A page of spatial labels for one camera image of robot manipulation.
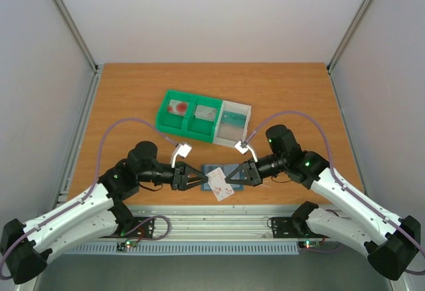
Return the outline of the teal leather card holder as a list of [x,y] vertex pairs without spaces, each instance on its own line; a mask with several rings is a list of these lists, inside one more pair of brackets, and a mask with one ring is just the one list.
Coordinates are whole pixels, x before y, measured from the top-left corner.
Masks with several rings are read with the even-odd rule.
[[[204,164],[201,166],[201,171],[207,175],[209,173],[212,172],[212,176],[207,176],[208,180],[215,180],[215,176],[214,176],[214,170],[216,169],[221,169],[222,173],[224,174],[224,176],[222,176],[222,178],[224,179],[225,177],[229,176],[236,168],[238,167],[237,163],[232,163],[232,164]],[[232,179],[235,180],[241,180],[244,179],[244,172],[243,171],[239,171],[238,173],[236,173],[234,176],[232,176]],[[231,184],[231,187],[233,188],[234,191],[243,191],[244,188],[242,185],[239,184]],[[210,183],[207,181],[206,183],[203,183],[201,185],[201,191],[211,191],[211,186]]]

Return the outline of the white floral VIP card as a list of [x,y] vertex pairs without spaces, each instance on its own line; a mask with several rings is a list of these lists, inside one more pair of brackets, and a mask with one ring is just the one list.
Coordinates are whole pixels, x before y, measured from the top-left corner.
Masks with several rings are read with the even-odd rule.
[[234,194],[232,186],[225,181],[226,177],[221,167],[208,172],[206,176],[207,183],[217,201],[223,201]]

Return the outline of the white translucent bin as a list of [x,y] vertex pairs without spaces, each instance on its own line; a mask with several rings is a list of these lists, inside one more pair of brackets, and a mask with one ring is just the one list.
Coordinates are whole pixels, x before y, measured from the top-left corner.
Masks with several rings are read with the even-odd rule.
[[247,134],[252,107],[223,100],[218,113],[218,120],[214,128],[213,144],[234,147]]

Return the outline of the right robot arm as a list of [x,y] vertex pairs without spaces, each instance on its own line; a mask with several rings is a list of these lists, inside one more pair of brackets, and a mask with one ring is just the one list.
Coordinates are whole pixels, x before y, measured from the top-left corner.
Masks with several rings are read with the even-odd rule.
[[[305,151],[284,125],[266,130],[270,155],[253,157],[226,177],[229,184],[255,187],[268,177],[285,173],[288,178],[326,198],[348,217],[336,217],[306,201],[292,214],[300,236],[310,234],[336,240],[365,256],[369,264],[389,280],[398,280],[421,251],[421,225],[411,216],[402,218],[375,203],[352,186],[330,163],[314,151]],[[242,171],[245,179],[234,179]]]

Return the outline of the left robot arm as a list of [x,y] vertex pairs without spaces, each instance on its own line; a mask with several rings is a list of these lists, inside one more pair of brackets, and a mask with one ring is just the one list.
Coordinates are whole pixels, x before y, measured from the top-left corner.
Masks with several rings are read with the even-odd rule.
[[1,267],[7,268],[9,275],[1,279],[24,284],[82,243],[134,232],[134,217],[124,201],[138,193],[142,183],[186,191],[207,181],[204,173],[176,160],[179,155],[186,157],[190,150],[188,144],[179,144],[171,163],[160,163],[157,146],[139,142],[125,159],[73,199],[34,219],[10,220],[1,233]]

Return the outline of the grey card in bin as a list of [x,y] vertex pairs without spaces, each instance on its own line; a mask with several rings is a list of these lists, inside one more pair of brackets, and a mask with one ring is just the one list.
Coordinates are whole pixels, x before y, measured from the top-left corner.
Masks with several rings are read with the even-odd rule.
[[209,106],[197,105],[194,116],[196,119],[206,120],[209,122],[215,121],[217,109]]

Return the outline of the teal VIP card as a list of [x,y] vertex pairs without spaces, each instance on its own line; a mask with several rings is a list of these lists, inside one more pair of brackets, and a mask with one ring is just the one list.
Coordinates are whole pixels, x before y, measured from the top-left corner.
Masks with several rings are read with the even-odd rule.
[[238,112],[224,111],[220,119],[220,124],[233,126],[235,128],[244,128],[245,123],[246,115]]

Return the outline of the card with red circles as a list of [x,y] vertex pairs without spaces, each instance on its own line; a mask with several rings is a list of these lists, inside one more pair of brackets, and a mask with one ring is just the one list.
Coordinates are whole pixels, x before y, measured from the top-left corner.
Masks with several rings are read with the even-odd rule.
[[184,116],[187,112],[188,107],[189,107],[188,102],[184,102],[180,100],[170,100],[167,107],[167,111],[170,114]]

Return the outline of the green bin middle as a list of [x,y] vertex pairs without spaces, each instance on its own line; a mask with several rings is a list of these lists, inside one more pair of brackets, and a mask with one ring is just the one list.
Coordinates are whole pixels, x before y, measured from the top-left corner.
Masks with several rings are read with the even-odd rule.
[[189,105],[182,125],[183,137],[212,143],[222,100],[188,94],[187,102]]

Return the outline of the green bin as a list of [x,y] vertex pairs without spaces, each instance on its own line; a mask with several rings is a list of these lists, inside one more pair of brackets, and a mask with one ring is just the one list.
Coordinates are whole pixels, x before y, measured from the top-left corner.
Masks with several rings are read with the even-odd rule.
[[194,101],[194,94],[178,90],[166,91],[157,111],[155,127],[160,132],[182,136]]
[[222,100],[188,94],[187,102],[189,105],[182,125],[183,137],[212,143]]

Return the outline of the green bin left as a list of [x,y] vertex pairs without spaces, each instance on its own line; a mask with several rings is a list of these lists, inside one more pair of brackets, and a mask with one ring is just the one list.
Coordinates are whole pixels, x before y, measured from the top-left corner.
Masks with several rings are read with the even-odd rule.
[[160,132],[182,136],[194,101],[194,94],[178,90],[166,91],[157,111],[155,127]]

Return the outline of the right status board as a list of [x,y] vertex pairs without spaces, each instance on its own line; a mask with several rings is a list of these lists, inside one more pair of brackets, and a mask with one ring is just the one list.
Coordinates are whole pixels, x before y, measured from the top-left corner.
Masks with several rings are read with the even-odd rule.
[[298,246],[301,249],[319,248],[321,246],[321,242],[320,241],[311,241],[311,240],[299,241]]

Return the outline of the status board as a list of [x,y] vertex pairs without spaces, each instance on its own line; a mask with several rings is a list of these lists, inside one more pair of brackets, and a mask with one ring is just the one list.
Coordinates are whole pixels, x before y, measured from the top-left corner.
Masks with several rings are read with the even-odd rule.
[[299,241],[298,246],[301,249],[319,248],[321,246],[321,242],[320,241],[311,241],[311,240]]
[[135,248],[137,246],[137,241],[126,241],[126,242],[118,242],[116,244],[117,252],[128,252],[129,250]]

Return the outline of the left status board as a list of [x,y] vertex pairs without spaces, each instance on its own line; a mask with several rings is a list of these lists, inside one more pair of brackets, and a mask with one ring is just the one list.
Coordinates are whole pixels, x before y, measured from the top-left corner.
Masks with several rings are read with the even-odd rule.
[[135,248],[137,246],[137,241],[126,241],[126,242],[118,242],[116,244],[117,252],[128,252],[129,250]]

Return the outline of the aluminium rail front frame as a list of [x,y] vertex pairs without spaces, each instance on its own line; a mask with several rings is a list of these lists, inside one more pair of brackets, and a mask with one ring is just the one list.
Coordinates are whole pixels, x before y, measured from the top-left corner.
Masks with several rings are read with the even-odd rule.
[[143,241],[157,242],[236,242],[270,241],[272,230],[266,225],[270,217],[289,215],[293,207],[279,205],[205,205],[205,206],[123,206],[102,211],[80,224],[59,234],[53,243],[70,248],[86,242],[106,239],[107,241],[136,241],[104,238],[112,235],[119,225],[130,222],[134,217],[155,220],[152,238]]

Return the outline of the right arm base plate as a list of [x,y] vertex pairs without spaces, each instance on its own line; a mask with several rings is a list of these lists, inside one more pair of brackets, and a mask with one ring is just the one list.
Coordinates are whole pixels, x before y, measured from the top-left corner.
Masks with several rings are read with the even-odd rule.
[[272,230],[274,239],[295,238],[295,239],[322,239],[326,236],[313,233],[311,231],[301,232],[293,224],[291,217],[270,217],[266,225]]

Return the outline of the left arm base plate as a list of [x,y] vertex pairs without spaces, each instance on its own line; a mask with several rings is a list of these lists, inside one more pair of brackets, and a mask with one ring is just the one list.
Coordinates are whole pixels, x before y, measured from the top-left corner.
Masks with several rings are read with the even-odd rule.
[[[119,225],[117,230],[112,234],[108,236],[104,236],[104,238],[127,238],[127,239],[134,239],[134,238],[152,238],[153,237],[153,231],[155,226],[155,220],[150,219],[148,220],[148,217],[134,217],[132,221],[126,222],[124,225]],[[136,230],[132,231],[131,233],[128,233],[128,231],[134,229],[138,226],[138,224],[142,223],[142,225]]]

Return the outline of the right aluminium frame post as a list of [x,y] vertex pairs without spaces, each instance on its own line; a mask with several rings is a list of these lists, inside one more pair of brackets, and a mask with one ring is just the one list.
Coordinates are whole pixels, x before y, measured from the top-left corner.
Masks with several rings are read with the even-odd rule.
[[337,65],[339,59],[342,57],[345,49],[348,47],[348,44],[350,43],[351,39],[353,38],[353,35],[356,33],[361,22],[363,21],[369,9],[371,8],[373,2],[374,0],[361,1],[358,9],[355,11],[355,14],[351,22],[349,23],[349,26],[347,27],[347,30],[344,32],[344,35],[339,41],[339,44],[337,45],[335,52],[333,53],[330,61],[328,62],[326,66],[328,75],[332,74],[333,69]]

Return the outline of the aluminium frame post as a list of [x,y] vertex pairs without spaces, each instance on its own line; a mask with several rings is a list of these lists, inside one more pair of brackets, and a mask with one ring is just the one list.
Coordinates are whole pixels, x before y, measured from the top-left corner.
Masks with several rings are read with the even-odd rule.
[[349,26],[347,27],[347,30],[344,32],[344,35],[339,41],[339,44],[337,45],[335,52],[333,53],[330,61],[328,62],[326,66],[328,75],[332,74],[333,69],[337,65],[339,59],[342,57],[345,49],[348,47],[348,44],[350,43],[351,39],[353,38],[353,35],[356,33],[361,22],[363,21],[369,9],[371,8],[373,2],[374,0],[361,1],[358,9],[355,11],[355,14],[351,22],[349,23]]
[[96,61],[94,60],[94,57],[92,56],[92,53],[90,52],[89,48],[87,47],[82,35],[80,34],[80,31],[78,30],[78,27],[76,26],[76,23],[74,22],[74,19],[72,18],[72,15],[70,14],[64,0],[52,0],[56,8],[58,9],[58,12],[60,13],[62,19],[64,20],[66,26],[68,27],[69,31],[71,32],[72,36],[74,37],[74,40],[76,41],[76,44],[78,45],[79,49],[81,50],[82,54],[84,55],[89,67],[91,68],[93,73],[97,73],[98,65],[96,64]]

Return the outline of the left aluminium frame post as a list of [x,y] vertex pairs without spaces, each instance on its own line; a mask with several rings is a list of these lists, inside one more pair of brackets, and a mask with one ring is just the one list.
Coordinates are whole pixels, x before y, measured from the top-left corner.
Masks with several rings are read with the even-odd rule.
[[71,32],[72,36],[74,37],[74,40],[76,41],[76,44],[78,45],[79,49],[81,50],[82,54],[84,55],[89,67],[91,68],[93,73],[97,73],[98,65],[96,64],[96,61],[94,60],[94,57],[92,56],[92,53],[90,52],[89,48],[87,47],[82,35],[80,34],[80,31],[78,30],[78,27],[76,26],[76,23],[74,22],[74,19],[72,18],[72,15],[70,14],[64,0],[52,0],[56,8],[58,9],[58,12],[60,13],[62,19],[64,20],[66,26],[68,27],[69,31]]

